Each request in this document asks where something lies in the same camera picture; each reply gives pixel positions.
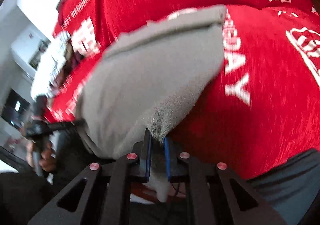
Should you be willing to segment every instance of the black tv screen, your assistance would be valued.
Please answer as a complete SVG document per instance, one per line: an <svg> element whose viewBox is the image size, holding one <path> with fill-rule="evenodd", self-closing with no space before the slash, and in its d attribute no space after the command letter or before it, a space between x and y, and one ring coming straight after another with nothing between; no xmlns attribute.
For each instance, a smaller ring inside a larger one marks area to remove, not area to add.
<svg viewBox="0 0 320 225"><path fill-rule="evenodd" d="M23 125L23 117L29 107L30 103L11 89L4 104L1 117L19 130Z"/></svg>

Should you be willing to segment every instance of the black metal frame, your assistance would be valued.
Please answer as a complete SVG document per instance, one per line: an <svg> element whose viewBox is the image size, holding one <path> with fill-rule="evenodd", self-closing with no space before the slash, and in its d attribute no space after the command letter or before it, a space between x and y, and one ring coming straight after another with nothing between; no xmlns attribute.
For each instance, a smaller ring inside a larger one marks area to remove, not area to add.
<svg viewBox="0 0 320 225"><path fill-rule="evenodd" d="M150 176L152 136L114 163L85 168L55 196L29 225L129 224L131 183ZM188 224L285 225L286 222L253 188L230 168L185 157L170 139L164 142L170 182L186 184Z"/></svg>

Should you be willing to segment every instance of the blurry object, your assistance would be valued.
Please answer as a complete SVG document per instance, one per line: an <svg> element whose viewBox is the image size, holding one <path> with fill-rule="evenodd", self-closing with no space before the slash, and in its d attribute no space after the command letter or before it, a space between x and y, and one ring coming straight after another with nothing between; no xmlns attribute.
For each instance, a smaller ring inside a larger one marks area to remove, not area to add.
<svg viewBox="0 0 320 225"><path fill-rule="evenodd" d="M23 122L23 126L28 125L28 123L32 122L32 117L33 117L33 110L34 110L34 105L30 105L28 107L28 109L24 112L23 116L22 116L22 122Z"/></svg>
<svg viewBox="0 0 320 225"><path fill-rule="evenodd" d="M24 76L26 76L28 79L30 79L31 81L33 81L33 76L31 76L28 72L26 72L23 68L21 68L21 71L23 73Z"/></svg>
<svg viewBox="0 0 320 225"><path fill-rule="evenodd" d="M38 70L31 87L31 97L45 95L53 98L58 92L73 67L83 56L74 56L70 34L60 32L41 57Z"/></svg>
<svg viewBox="0 0 320 225"><path fill-rule="evenodd" d="M32 59L30 60L29 64L31 67L33 67L35 70L37 70L39 62L41 60L41 56L45 53L45 51L47 50L49 44L50 44L50 40L41 40L38 44L38 51L36 52L36 54L32 57Z"/></svg>
<svg viewBox="0 0 320 225"><path fill-rule="evenodd" d="M16 129L23 126L23 120L30 103L11 89L5 102L1 117Z"/></svg>
<svg viewBox="0 0 320 225"><path fill-rule="evenodd" d="M10 153L13 153L17 147L17 144L20 142L20 139L13 139L11 136L5 142L3 148Z"/></svg>
<svg viewBox="0 0 320 225"><path fill-rule="evenodd" d="M57 10L57 11L59 11L60 6L63 5L65 1L66 1L66 0L60 0L60 1L58 2L57 7L56 7L56 10Z"/></svg>

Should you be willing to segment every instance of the black cable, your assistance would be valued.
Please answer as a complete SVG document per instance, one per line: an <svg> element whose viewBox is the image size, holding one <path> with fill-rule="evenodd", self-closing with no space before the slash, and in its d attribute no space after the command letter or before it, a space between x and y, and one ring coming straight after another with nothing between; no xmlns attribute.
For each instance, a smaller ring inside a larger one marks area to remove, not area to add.
<svg viewBox="0 0 320 225"><path fill-rule="evenodd" d="M186 195L185 193L179 191L179 185L180 185L180 184L178 185L178 189L175 188L175 186L173 185L173 183L170 183L170 184L172 185L172 187L174 188L174 190L175 190L177 193L181 193L181 194L184 195L184 196Z"/></svg>
<svg viewBox="0 0 320 225"><path fill-rule="evenodd" d="M178 183L178 188L175 189L176 193L174 194L173 197L177 197L178 193L179 193L179 189L180 189L180 183ZM167 207L167 215L164 218L164 221L162 222L162 225L166 225L168 223L168 219L171 215L171 207L172 207L172 200L169 202L168 207Z"/></svg>

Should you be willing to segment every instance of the hand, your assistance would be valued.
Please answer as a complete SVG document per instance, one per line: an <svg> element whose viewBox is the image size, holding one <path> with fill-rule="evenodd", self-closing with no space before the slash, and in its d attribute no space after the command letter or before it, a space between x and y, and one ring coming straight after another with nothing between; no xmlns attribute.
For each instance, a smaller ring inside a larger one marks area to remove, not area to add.
<svg viewBox="0 0 320 225"><path fill-rule="evenodd" d="M27 162L31 167L34 167L32 152L34 150L35 144L29 141L27 144ZM41 153L42 159L39 161L40 166L46 172L52 172L56 169L56 159L52 157L55 151L52 149L52 143L47 143L47 148Z"/></svg>

